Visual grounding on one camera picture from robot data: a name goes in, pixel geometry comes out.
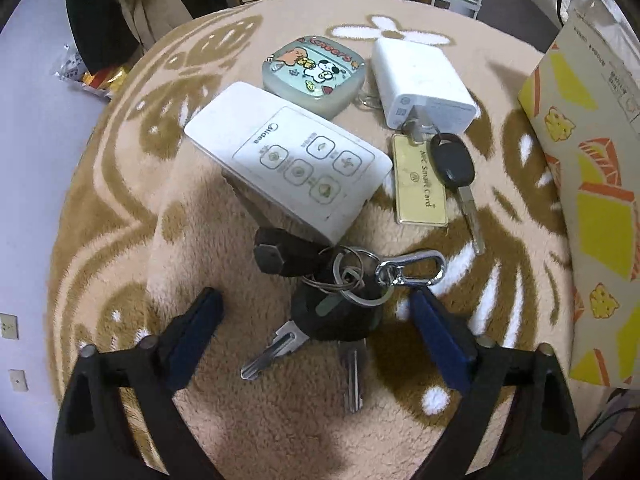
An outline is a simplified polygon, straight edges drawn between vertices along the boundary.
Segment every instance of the yellow smart card tag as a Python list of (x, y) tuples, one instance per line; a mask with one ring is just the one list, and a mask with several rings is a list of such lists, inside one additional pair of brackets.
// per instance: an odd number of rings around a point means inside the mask
[(399, 224), (447, 224), (447, 197), (427, 153), (406, 135), (393, 136), (396, 174), (396, 221)]

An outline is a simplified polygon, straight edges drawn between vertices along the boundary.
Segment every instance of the remote control button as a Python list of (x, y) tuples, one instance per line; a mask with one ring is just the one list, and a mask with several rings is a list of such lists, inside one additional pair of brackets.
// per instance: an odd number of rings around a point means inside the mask
[(338, 158), (334, 160), (334, 170), (344, 176), (351, 176), (362, 164), (362, 159), (349, 150), (343, 151)]
[(306, 152), (315, 158), (327, 158), (335, 148), (335, 142), (323, 136), (316, 137), (313, 142), (308, 145)]
[(275, 170), (280, 164), (284, 162), (284, 160), (287, 158), (287, 155), (289, 155), (289, 152), (287, 150), (285, 150), (282, 146), (274, 144), (269, 148), (269, 151), (267, 151), (263, 156), (260, 157), (260, 163), (270, 170)]
[(284, 172), (284, 178), (294, 186), (302, 186), (314, 172), (314, 167), (306, 160), (297, 158)]
[(316, 202), (325, 205), (330, 204), (338, 193), (340, 193), (340, 184), (328, 175), (321, 176), (309, 191), (309, 195)]

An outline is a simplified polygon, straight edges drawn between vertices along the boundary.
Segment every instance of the white flower pattern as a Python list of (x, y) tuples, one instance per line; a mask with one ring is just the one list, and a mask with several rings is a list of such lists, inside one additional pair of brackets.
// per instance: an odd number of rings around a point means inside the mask
[(402, 30), (398, 22), (388, 16), (368, 16), (373, 25), (339, 25), (329, 29), (328, 34), (334, 38), (347, 40), (376, 40), (377, 38), (395, 38), (396, 40), (413, 41), (428, 45), (446, 45), (451, 40), (447, 36), (421, 30)]

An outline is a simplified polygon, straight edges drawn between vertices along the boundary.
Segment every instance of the silver key blade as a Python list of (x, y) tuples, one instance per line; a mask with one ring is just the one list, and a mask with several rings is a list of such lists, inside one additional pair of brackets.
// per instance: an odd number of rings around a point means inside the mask
[(474, 251), (478, 255), (484, 254), (484, 238), (482, 238), (482, 232), (480, 231), (478, 210), (476, 209), (474, 196), (471, 194), (471, 188), (469, 186), (459, 187), (458, 197), (460, 199), (460, 209), (462, 209), (462, 214), (465, 216), (466, 222), (471, 230)]
[(344, 395), (344, 407), (350, 413), (362, 408), (362, 388), (360, 373), (367, 360), (367, 345), (364, 339), (355, 342), (338, 341), (340, 362), (347, 370), (347, 393)]
[(269, 368), (276, 357), (295, 352), (308, 339), (309, 336), (293, 321), (287, 321), (276, 330), (273, 342), (258, 357), (241, 368), (240, 376), (247, 381), (257, 379), (260, 372)]

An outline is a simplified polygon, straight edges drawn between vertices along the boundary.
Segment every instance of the midea logo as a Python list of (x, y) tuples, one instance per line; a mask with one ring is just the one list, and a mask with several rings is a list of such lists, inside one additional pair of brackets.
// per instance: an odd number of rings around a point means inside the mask
[(269, 135), (271, 132), (274, 132), (278, 129), (278, 123), (270, 123), (265, 129), (264, 131), (258, 136), (257, 139), (254, 140), (254, 144), (258, 144), (261, 140), (264, 139), (264, 137), (266, 137), (267, 135)]

